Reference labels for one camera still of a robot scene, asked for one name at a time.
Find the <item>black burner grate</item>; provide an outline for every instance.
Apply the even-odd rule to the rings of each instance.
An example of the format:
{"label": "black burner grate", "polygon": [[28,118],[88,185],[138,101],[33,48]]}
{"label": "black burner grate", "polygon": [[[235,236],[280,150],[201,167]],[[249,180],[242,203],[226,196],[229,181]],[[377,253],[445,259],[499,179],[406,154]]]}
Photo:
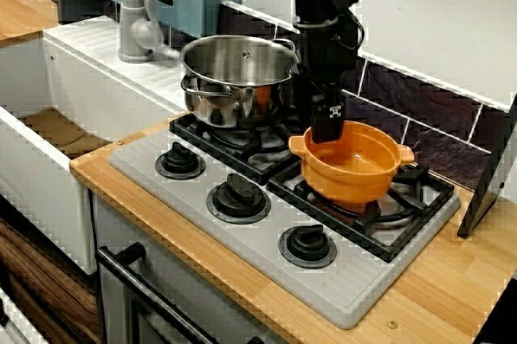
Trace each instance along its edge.
{"label": "black burner grate", "polygon": [[[225,146],[224,143],[217,141],[218,135],[214,135],[213,129],[206,123],[198,120],[193,114],[187,114],[172,120],[169,130],[260,185],[264,185],[276,173],[296,163],[299,159],[294,154],[287,152],[285,157],[281,157],[271,165],[261,169],[250,163],[250,158],[256,154],[278,153],[278,149],[265,148],[259,131],[250,132],[250,139],[241,147],[233,149],[236,146],[231,144],[226,144]],[[285,142],[292,135],[282,124],[276,125],[271,130]]]}
{"label": "black burner grate", "polygon": [[[446,204],[454,192],[453,185],[428,174],[427,167],[423,165],[404,166],[393,181],[413,186],[415,197],[403,195],[393,189],[389,192],[389,195],[404,208],[403,211],[394,215],[381,216],[379,204],[371,202],[367,204],[364,213],[361,214],[350,212],[344,208],[336,208],[334,205],[331,209],[338,213],[336,216],[309,200],[310,194],[315,195],[317,199],[321,199],[321,196],[318,198],[317,193],[305,181],[297,184],[294,189],[285,185],[285,182],[301,173],[300,166],[301,163],[297,162],[278,173],[267,183],[267,189],[385,262],[391,262],[397,256],[429,219]],[[439,192],[438,197],[430,205],[422,202],[424,185]],[[398,221],[411,216],[413,220],[391,245],[386,245],[368,234],[368,230],[377,222]]]}

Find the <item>oven handle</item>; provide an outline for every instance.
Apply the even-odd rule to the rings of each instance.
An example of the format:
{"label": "oven handle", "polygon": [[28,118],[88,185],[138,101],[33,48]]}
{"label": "oven handle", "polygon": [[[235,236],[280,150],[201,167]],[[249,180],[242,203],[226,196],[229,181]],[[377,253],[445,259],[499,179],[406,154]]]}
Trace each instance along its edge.
{"label": "oven handle", "polygon": [[95,253],[97,261],[110,271],[124,286],[140,297],[157,314],[177,329],[187,340],[199,344],[217,344],[217,340],[207,334],[169,300],[151,287],[128,265],[145,256],[144,246],[137,242],[117,255],[106,246]]}

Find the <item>orange bowl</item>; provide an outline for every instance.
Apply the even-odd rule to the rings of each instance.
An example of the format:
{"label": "orange bowl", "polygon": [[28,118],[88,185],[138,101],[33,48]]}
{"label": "orange bowl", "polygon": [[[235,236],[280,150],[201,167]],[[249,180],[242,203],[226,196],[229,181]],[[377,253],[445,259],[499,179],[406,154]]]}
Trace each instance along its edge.
{"label": "orange bowl", "polygon": [[388,192],[400,166],[414,161],[407,146],[377,128],[352,121],[344,122],[336,141],[316,144],[309,128],[303,136],[292,136],[289,148],[302,159],[301,173],[317,193],[359,212]]}

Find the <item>white sink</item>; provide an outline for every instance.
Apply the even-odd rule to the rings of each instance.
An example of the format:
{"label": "white sink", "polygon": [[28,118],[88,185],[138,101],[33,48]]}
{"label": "white sink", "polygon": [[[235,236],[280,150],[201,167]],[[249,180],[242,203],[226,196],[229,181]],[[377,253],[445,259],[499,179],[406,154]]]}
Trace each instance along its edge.
{"label": "white sink", "polygon": [[182,111],[181,65],[119,61],[116,29],[101,17],[0,49],[0,194],[87,274],[96,270],[88,190],[19,118],[55,107],[116,141]]}

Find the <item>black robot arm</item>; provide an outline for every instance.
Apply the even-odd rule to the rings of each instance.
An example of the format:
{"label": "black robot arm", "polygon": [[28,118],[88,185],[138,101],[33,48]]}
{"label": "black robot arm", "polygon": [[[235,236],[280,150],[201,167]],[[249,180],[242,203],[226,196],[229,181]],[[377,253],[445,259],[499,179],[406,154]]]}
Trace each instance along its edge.
{"label": "black robot arm", "polygon": [[298,117],[316,143],[341,137],[345,116],[343,72],[355,69],[364,30],[350,11],[359,0],[295,0],[300,64],[292,68]]}

